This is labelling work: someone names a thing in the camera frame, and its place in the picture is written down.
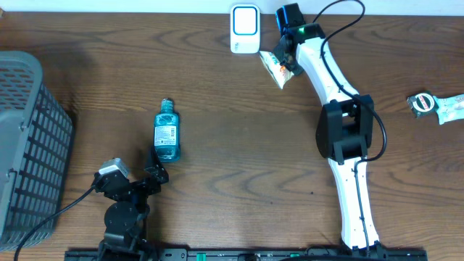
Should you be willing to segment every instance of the laundry basket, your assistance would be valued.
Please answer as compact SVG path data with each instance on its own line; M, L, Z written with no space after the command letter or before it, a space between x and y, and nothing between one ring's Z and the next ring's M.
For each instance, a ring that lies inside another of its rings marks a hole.
M73 134L71 119L42 84L38 60L0 51L0 251L15 249L59 209ZM25 247L50 237L54 225Z

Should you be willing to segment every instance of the crate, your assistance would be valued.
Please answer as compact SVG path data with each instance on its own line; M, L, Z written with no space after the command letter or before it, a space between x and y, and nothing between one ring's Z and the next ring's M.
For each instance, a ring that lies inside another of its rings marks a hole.
M74 127L42 77L33 56L0 51L0 251L15 249L61 202ZM54 226L48 222L25 247Z

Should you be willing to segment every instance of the wooden surface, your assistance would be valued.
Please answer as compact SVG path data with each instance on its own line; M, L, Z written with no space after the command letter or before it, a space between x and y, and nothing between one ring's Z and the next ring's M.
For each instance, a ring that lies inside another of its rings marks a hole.
M331 32L352 18L320 23ZM464 120L416 120L405 100L424 89L464 93L463 28L458 17L366 17L330 42L389 135L384 157L368 167L381 241L424 247L430 260L464 255ZM262 49L278 38L274 16L263 15ZM53 95L78 115L63 204L112 157L140 178L154 116L170 97L181 115L182 157L166 164L170 182L150 198L150 240L192 248L338 244L336 186L315 144L319 98L305 75L279 90L257 54L232 54L228 15L6 13L0 50L35 55ZM371 155L379 134L375 126ZM96 247L111 204L88 196L21 260L62 260L69 248Z

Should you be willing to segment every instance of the gray basket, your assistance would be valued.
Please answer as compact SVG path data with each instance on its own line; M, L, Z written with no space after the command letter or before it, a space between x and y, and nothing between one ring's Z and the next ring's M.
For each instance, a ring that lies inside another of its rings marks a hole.
M71 119L42 84L37 59L0 51L0 251L15 249L59 209L73 134ZM54 225L25 247L50 237Z

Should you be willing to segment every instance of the light blue wrapper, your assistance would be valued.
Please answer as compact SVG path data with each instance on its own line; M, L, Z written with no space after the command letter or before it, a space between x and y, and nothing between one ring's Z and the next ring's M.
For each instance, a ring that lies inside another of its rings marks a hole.
M439 99L434 96L434 99L439 105L436 113L440 125L452 120L464 119L464 94L446 99Z

